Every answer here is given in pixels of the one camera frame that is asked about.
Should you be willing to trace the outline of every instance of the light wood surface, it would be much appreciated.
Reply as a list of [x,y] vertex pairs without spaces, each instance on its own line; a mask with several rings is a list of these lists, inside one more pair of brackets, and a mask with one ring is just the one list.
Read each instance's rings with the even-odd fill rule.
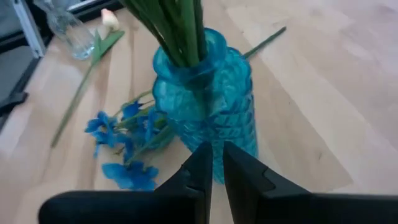
[[[249,50],[287,32],[251,60],[259,158],[308,190],[398,194],[398,2],[395,0],[204,0],[205,24]],[[101,163],[120,158],[83,132],[98,110],[114,113],[155,78],[155,39],[127,11],[125,36],[93,79],[58,146],[49,147],[88,62],[54,39],[0,135],[0,223],[36,223],[47,198],[117,189]],[[100,20],[88,23],[94,29]],[[175,139],[158,183],[190,155]],[[213,185],[211,223],[232,223],[224,186]]]

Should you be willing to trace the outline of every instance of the green leaf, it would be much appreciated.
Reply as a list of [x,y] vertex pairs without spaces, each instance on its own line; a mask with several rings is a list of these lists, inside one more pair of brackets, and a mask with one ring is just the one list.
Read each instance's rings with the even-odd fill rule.
[[167,46],[166,42],[164,41],[163,37],[159,33],[159,31],[156,29],[155,25],[153,22],[143,13],[144,11],[141,9],[138,10],[138,8],[135,6],[136,1],[131,1],[131,0],[119,0],[124,7],[126,7],[138,20],[140,20],[144,26],[147,27],[149,32],[152,33],[152,35],[157,39],[159,44],[162,46],[164,52],[167,54],[169,57],[170,61],[176,65],[177,62],[174,60],[173,57],[171,57],[171,53],[169,50],[169,47]]
[[188,66],[192,67],[199,63],[198,42],[195,22],[195,8],[192,0],[179,1],[186,33]]
[[184,58],[184,56],[180,53],[178,42],[174,37],[174,31],[170,26],[171,22],[166,19],[164,12],[157,0],[145,0],[144,2],[135,0],[134,2],[140,3],[142,9],[146,11],[146,16],[154,23],[156,29],[164,38],[165,44],[170,52],[170,56],[174,58],[174,61],[177,63],[176,66],[186,67],[186,58]]
[[101,36],[98,33],[98,30],[95,30],[94,36],[94,50],[93,55],[91,56],[91,63],[95,64],[101,60]]
[[203,25],[203,8],[200,0],[193,0],[195,7],[195,22],[198,35],[198,55],[199,61],[202,61],[207,56],[207,44],[205,39],[205,27]]
[[124,35],[124,31],[111,32],[108,36],[101,41],[99,47],[101,58],[104,57],[105,53]]
[[177,3],[175,1],[159,1],[159,4],[162,7],[165,16],[170,18],[168,21],[177,26],[180,25],[180,12]]

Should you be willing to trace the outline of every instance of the clear glass vase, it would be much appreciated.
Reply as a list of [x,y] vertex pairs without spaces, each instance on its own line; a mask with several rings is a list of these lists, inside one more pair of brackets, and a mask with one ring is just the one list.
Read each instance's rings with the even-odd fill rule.
[[251,68],[219,32],[205,29],[205,35],[208,55],[195,67],[174,67],[162,48],[156,51],[153,94],[189,150],[211,142],[213,178],[223,184],[224,141],[258,154]]
[[67,46],[71,55],[79,60],[88,58],[94,49],[94,36],[73,14],[61,7],[54,7],[51,0],[34,2],[47,13],[51,31]]

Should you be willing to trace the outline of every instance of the blue petal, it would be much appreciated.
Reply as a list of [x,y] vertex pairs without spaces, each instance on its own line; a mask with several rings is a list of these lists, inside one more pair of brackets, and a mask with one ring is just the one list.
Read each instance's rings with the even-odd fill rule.
[[106,134],[106,142],[107,145],[109,145],[111,148],[113,148],[116,144],[116,137],[113,133],[107,133]]
[[107,144],[106,139],[108,138],[108,135],[102,131],[94,131],[91,133],[91,135],[95,138],[97,142],[100,142],[101,144]]
[[148,178],[143,174],[136,174],[130,176],[132,182],[134,183],[135,190],[143,189],[148,183]]
[[139,116],[138,118],[137,118],[137,124],[138,124],[138,127],[139,127],[139,129],[138,130],[140,130],[140,131],[142,131],[143,133],[145,132],[145,121],[148,119],[148,116],[146,116],[146,115],[144,115],[144,116]]
[[138,103],[138,100],[136,100],[134,103],[125,106],[122,111],[123,111],[123,117],[122,119],[126,119],[129,117],[132,117],[136,115],[139,112],[139,108],[142,106],[142,103]]
[[98,157],[98,152],[100,151],[100,143],[95,144],[95,149],[94,149],[94,158],[96,159]]
[[141,187],[141,189],[144,191],[153,191],[155,190],[155,187],[156,182],[153,180],[148,180],[147,183]]
[[145,175],[150,179],[156,177],[157,174],[159,174],[159,169],[156,167],[150,166],[145,170]]
[[131,188],[134,188],[134,182],[128,177],[115,179],[114,181],[118,184],[120,189],[131,189]]
[[108,115],[104,111],[99,111],[97,114],[97,118],[103,123],[108,122]]
[[86,133],[92,133],[96,131],[103,123],[99,119],[91,119],[87,122],[87,128],[85,129]]
[[153,129],[155,126],[155,118],[156,118],[156,112],[155,112],[155,108],[153,107],[148,112],[148,122],[147,122],[147,129],[146,129],[146,133],[145,133],[145,141],[149,141],[153,136]]
[[141,173],[142,170],[144,169],[144,162],[142,161],[133,161],[129,168],[128,171],[129,173]]
[[102,170],[106,178],[113,179],[120,189],[130,189],[134,183],[128,176],[126,168],[121,164],[103,164]]
[[123,154],[123,163],[126,163],[134,154],[134,148],[132,144],[125,145]]
[[127,176],[126,168],[117,163],[105,163],[102,165],[102,171],[108,179],[119,179]]
[[133,144],[132,140],[126,141],[126,142],[124,143],[124,148],[125,148],[127,151],[129,151],[129,153],[132,154],[133,151],[134,151],[134,144]]
[[126,142],[131,141],[131,138],[127,135],[127,134],[123,134],[123,133],[118,133],[116,135],[116,140],[119,143],[123,143],[125,144]]
[[131,134],[131,137],[134,140],[134,144],[138,147],[141,147],[145,144],[145,132],[141,131],[139,128],[134,130]]
[[113,129],[113,128],[115,127],[115,125],[118,123],[118,121],[117,121],[116,118],[111,117],[111,118],[108,120],[108,123],[109,123],[109,127]]

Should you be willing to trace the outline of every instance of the blue flower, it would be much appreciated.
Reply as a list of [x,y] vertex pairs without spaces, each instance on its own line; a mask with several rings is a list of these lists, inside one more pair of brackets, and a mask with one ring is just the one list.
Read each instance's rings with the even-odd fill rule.
[[119,133],[116,137],[118,143],[124,144],[123,163],[127,162],[134,154],[134,144],[130,136]]
[[155,112],[155,108],[151,108],[148,112],[148,120],[147,120],[147,127],[146,127],[146,133],[145,133],[145,141],[149,141],[154,133],[154,128],[155,128],[155,119],[157,115]]
[[136,115],[139,112],[139,108],[142,106],[142,103],[138,103],[138,100],[136,100],[134,103],[130,104],[130,105],[123,105],[122,108],[122,112],[123,112],[123,116],[122,116],[122,120],[126,119],[126,118],[130,118],[134,115]]
[[114,147],[117,143],[114,127],[116,125],[116,118],[109,117],[104,111],[97,114],[97,118],[89,120],[87,123],[86,133],[91,133],[96,140],[94,157],[98,155],[100,145],[106,144]]
[[120,189],[154,190],[156,183],[153,178],[159,170],[155,167],[144,169],[144,163],[134,161],[126,168],[121,164],[103,164],[102,170],[108,179],[113,179]]
[[109,117],[104,111],[99,111],[97,118],[91,119],[87,123],[86,133],[97,131],[98,128],[104,127],[106,130],[111,130],[116,125],[116,118]]

